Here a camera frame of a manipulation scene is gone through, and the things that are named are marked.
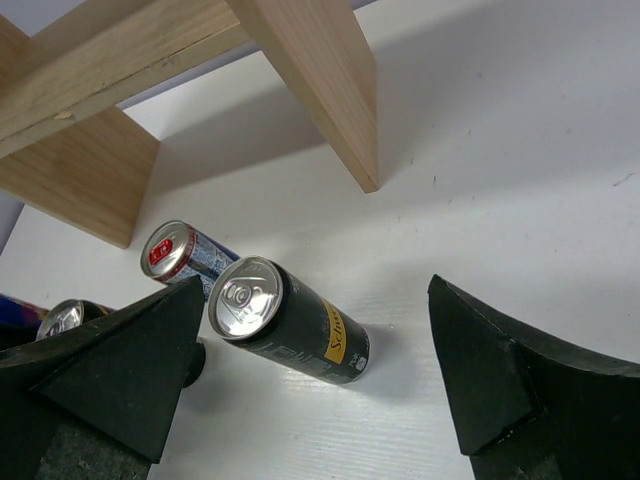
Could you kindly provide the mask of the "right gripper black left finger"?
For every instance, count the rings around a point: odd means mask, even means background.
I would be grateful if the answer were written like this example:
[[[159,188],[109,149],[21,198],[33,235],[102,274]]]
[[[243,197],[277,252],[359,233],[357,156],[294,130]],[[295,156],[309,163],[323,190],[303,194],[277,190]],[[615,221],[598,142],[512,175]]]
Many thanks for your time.
[[[202,370],[190,277],[56,336],[1,352],[4,479],[145,479],[184,385]]]

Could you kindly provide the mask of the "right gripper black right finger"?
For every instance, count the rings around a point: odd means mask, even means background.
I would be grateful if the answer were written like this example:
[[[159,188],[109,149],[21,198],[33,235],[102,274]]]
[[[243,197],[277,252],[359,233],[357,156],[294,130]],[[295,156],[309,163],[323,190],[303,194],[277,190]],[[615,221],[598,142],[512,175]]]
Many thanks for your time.
[[[475,478],[638,478],[638,364],[518,321],[438,275],[428,309]]]

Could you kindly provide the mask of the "blue silver energy drink can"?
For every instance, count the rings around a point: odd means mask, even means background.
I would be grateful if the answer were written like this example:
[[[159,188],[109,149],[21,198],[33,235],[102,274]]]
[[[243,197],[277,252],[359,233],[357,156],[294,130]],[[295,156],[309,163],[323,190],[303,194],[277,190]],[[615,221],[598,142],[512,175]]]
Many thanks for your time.
[[[2,294],[0,297],[1,349],[36,340],[37,331],[49,313],[47,309]]]

